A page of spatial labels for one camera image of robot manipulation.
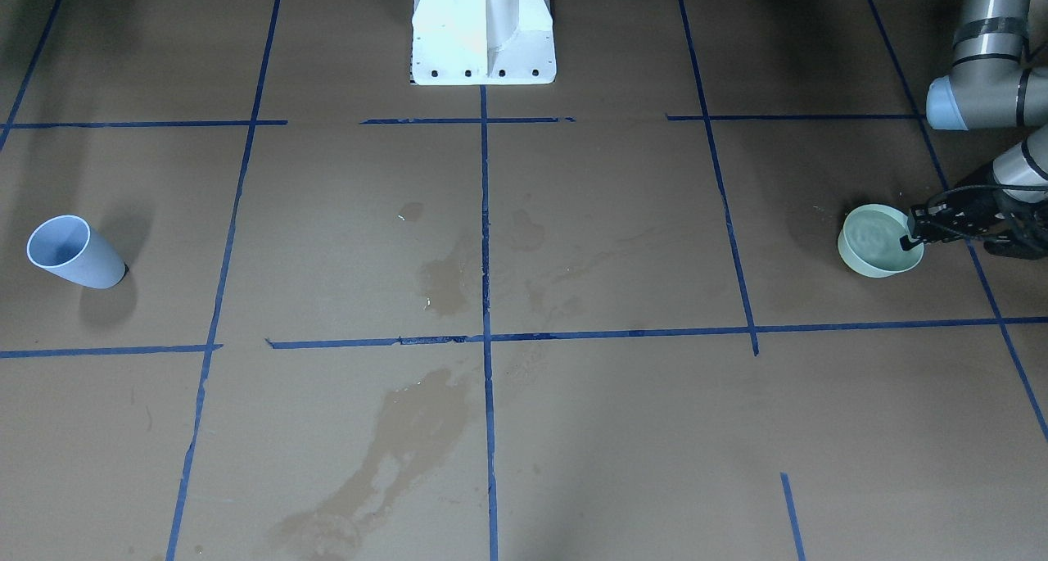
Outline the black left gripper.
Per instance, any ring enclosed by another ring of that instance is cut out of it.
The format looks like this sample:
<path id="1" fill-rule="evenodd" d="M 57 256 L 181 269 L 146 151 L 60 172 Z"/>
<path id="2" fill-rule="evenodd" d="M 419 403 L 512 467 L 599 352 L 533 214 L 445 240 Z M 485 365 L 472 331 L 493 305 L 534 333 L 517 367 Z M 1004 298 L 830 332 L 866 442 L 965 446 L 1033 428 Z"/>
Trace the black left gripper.
<path id="1" fill-rule="evenodd" d="M 949 191 L 907 210 L 901 249 L 959 239 L 981 242 L 994 256 L 1040 260 L 1047 255 L 1047 203 L 1019 201 L 1004 191 Z"/>

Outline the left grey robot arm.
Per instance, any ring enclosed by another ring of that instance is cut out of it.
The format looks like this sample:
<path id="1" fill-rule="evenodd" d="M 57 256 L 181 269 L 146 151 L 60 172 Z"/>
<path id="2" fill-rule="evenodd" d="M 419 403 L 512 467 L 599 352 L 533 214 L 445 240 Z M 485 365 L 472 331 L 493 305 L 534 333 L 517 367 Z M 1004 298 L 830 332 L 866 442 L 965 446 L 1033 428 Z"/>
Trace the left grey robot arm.
<path id="1" fill-rule="evenodd" d="M 994 256 L 1046 255 L 1047 79 L 1028 67 L 1032 0 L 964 0 L 953 65 L 927 88 L 932 129 L 1027 128 L 1029 135 L 907 213 L 901 249 L 977 241 Z"/>

